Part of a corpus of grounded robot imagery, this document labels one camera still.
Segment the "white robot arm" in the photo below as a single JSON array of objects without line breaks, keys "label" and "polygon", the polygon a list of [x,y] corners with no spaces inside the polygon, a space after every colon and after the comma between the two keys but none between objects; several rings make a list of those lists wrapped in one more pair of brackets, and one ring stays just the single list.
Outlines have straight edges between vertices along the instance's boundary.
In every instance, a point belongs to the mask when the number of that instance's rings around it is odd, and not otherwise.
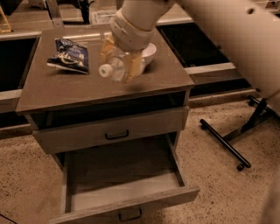
[{"label": "white robot arm", "polygon": [[124,0],[111,20],[101,61],[118,47],[129,55],[129,77],[136,76],[142,50],[151,41],[158,20],[174,4],[182,7],[279,113],[280,19],[250,0]]}]

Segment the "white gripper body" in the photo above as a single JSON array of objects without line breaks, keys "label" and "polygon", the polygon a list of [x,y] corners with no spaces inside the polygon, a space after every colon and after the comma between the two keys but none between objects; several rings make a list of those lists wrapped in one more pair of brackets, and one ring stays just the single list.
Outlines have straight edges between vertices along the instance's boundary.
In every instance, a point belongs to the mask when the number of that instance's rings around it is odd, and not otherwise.
[{"label": "white gripper body", "polygon": [[153,30],[144,30],[135,27],[124,15],[123,10],[118,10],[110,22],[115,44],[126,53],[141,52],[150,43]]}]

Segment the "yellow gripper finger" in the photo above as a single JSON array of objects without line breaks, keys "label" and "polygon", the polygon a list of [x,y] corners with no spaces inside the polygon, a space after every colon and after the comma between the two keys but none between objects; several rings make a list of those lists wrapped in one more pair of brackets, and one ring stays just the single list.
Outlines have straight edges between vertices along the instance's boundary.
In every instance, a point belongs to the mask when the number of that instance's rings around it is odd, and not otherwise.
[{"label": "yellow gripper finger", "polygon": [[141,52],[125,53],[123,57],[123,64],[126,71],[125,82],[132,81],[141,73],[142,59]]},{"label": "yellow gripper finger", "polygon": [[104,64],[113,54],[116,49],[116,44],[113,36],[111,34],[105,37],[101,48],[101,58],[100,62]]}]

